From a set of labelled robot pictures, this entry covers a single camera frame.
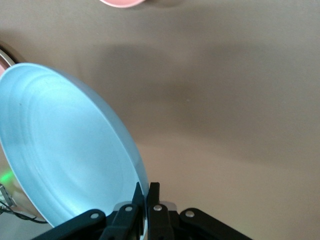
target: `beige surface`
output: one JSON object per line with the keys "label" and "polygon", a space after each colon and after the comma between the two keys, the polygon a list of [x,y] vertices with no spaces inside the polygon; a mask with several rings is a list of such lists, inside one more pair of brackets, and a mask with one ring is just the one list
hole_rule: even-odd
{"label": "beige surface", "polygon": [[179,211],[257,240],[318,240],[319,12],[319,0],[1,0],[0,41],[101,94]]}

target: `pink bowl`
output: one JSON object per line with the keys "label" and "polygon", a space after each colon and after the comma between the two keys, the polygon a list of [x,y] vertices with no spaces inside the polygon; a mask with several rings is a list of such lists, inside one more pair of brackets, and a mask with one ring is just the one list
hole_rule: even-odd
{"label": "pink bowl", "polygon": [[142,3],[144,0],[100,0],[104,4],[107,4],[116,8],[130,8]]}

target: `black cable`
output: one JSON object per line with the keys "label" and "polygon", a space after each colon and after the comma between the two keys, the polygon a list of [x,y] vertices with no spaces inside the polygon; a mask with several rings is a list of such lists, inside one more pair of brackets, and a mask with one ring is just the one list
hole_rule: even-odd
{"label": "black cable", "polygon": [[39,220],[37,220],[36,219],[37,217],[32,218],[32,217],[29,217],[29,216],[24,215],[22,213],[15,212],[7,204],[5,204],[3,201],[0,201],[0,204],[2,204],[3,206],[5,206],[7,208],[7,210],[0,208],[0,212],[13,214],[13,215],[15,215],[16,217],[18,217],[18,218],[20,218],[22,220],[32,221],[32,222],[37,223],[37,224],[47,224],[48,223],[47,221],[39,221]]}

